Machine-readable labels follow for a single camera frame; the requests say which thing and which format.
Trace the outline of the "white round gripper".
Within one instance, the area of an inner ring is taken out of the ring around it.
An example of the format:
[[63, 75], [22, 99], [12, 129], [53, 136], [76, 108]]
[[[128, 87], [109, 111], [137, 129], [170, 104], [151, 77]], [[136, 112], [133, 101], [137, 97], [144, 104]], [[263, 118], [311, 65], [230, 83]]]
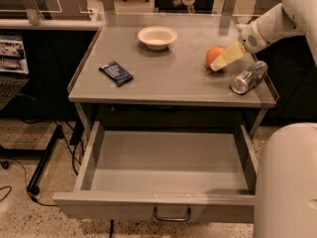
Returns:
[[257, 21], [252, 21], [240, 33], [239, 43], [233, 43], [225, 48], [219, 56], [211, 63], [210, 68], [218, 71], [228, 64], [241, 59], [245, 53], [255, 54], [268, 46], [267, 41], [262, 37]]

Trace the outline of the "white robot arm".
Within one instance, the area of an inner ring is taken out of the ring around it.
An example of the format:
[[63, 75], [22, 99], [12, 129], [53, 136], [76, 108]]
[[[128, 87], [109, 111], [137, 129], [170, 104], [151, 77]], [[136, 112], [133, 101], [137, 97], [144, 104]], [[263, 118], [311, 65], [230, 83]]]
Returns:
[[254, 238], [317, 238], [317, 0], [273, 0], [238, 41], [270, 67], [285, 125], [260, 157]]

